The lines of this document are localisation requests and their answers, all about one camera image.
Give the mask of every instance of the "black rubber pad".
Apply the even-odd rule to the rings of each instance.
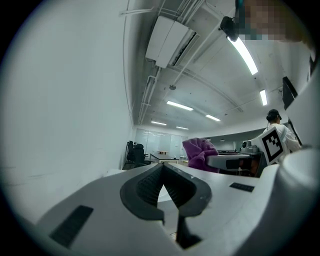
[[[232,183],[230,187],[238,190],[248,191],[248,192],[252,192],[255,188],[254,186],[244,185],[236,182]]]
[[[94,209],[80,205],[57,228],[50,237],[58,244],[69,247]]]

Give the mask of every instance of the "purple cloth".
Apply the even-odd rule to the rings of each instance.
[[[207,156],[217,156],[219,153],[210,141],[203,138],[191,138],[182,142],[189,159],[188,167],[212,173],[219,173],[218,168],[206,165]]]

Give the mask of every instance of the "air conditioner unit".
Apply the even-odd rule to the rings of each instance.
[[[200,36],[172,19],[159,16],[154,25],[145,57],[166,68],[178,66]]]

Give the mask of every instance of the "person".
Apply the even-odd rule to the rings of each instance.
[[[282,139],[282,142],[284,143],[283,150],[286,155],[289,154],[290,151],[295,152],[301,148],[296,136],[285,125],[280,124],[280,120],[282,118],[279,115],[278,110],[271,109],[268,112],[266,119],[268,120],[268,127],[263,131],[263,133],[275,127],[280,139],[283,138]]]

